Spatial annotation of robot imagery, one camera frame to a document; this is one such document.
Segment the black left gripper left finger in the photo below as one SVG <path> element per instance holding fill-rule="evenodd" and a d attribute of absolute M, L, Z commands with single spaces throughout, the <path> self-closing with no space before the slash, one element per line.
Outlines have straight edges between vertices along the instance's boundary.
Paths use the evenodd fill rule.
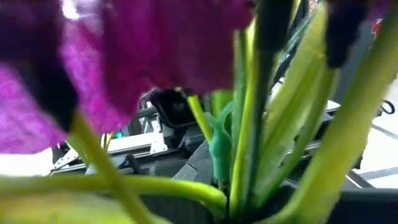
<path fill-rule="evenodd" d="M 154 161 L 143 165 L 145 174 L 156 177 L 167 177 L 188 180 L 210 185 L 213 178 L 213 164 L 208 144 L 201 143 L 189 156 L 186 152 L 173 149 Z M 147 207 L 155 214 L 173 223 L 210 224 L 215 219 L 205 206 L 182 196 L 143 195 Z"/>

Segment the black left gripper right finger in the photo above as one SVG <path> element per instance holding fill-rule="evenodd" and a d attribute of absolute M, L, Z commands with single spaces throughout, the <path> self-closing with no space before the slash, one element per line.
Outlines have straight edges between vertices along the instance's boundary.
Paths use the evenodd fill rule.
<path fill-rule="evenodd" d="M 397 224 L 397 189 L 345 191 L 327 223 Z"/>

